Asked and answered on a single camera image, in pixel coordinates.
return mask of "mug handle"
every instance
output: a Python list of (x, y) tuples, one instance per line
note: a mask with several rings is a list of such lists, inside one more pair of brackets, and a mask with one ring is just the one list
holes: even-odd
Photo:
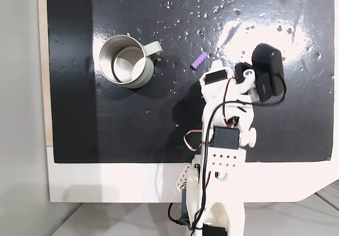
[(152, 61), (158, 59), (163, 54), (163, 49), (158, 41), (145, 45), (144, 50), (146, 57), (150, 57)]

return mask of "cup rim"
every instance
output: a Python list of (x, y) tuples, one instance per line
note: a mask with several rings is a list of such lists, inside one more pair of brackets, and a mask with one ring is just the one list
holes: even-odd
[[(110, 79), (109, 77), (106, 76), (106, 74), (104, 73), (104, 71), (103, 71), (103, 69), (102, 69), (102, 67), (101, 67), (101, 53), (102, 53), (102, 49), (105, 47), (105, 45), (106, 45), (111, 39), (113, 39), (113, 38), (115, 38), (115, 37), (126, 37), (126, 38), (129, 38), (129, 39), (132, 39), (132, 40), (134, 40), (134, 41), (140, 46), (140, 49), (142, 50), (142, 54), (144, 55), (144, 59), (145, 59), (145, 66), (144, 66), (144, 69), (142, 70), (141, 74), (140, 74), (135, 80), (131, 80), (131, 81), (129, 81), (129, 82), (117, 82), (117, 81), (114, 81), (114, 80), (112, 80), (112, 79)], [(118, 35), (116, 35), (116, 36), (112, 36), (112, 37), (108, 38), (108, 39), (104, 42), (104, 44), (102, 45), (102, 47), (101, 47), (101, 49), (100, 49), (100, 53), (99, 53), (99, 66), (100, 66), (101, 73), (105, 76), (105, 78), (106, 78), (107, 80), (113, 82), (114, 84), (117, 84), (117, 85), (128, 85), (128, 84), (132, 84), (133, 82), (136, 82), (137, 80), (140, 79), (140, 77), (143, 75), (143, 73), (144, 73), (144, 71), (145, 71), (145, 69), (146, 69), (146, 53), (145, 53), (144, 47), (143, 47), (143, 45), (142, 45), (139, 41), (137, 41), (135, 38), (130, 37), (130, 36), (127, 36), (127, 35), (125, 35), (125, 34), (118, 34)]]

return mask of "stainless steel cup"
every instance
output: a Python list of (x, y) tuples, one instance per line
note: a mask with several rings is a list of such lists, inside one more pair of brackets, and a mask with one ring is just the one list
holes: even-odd
[(150, 80), (154, 71), (153, 61), (162, 53), (158, 41), (143, 46), (130, 36), (114, 36), (100, 50), (100, 69), (116, 85), (137, 89)]

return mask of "small purple object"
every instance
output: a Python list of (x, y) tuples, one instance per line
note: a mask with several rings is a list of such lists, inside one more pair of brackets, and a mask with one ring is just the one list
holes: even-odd
[(192, 64), (192, 67), (194, 69), (197, 69), (198, 66), (207, 58), (207, 53), (203, 52), (201, 53), (201, 55), (194, 61), (194, 63)]

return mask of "wooden edge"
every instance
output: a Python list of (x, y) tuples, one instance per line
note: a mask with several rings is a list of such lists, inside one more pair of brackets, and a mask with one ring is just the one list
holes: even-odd
[(53, 146), (52, 111), (49, 80), (49, 48), (48, 48), (48, 21), (47, 0), (38, 0), (39, 34), (40, 34), (40, 64), (42, 80), (44, 131), (46, 146)]

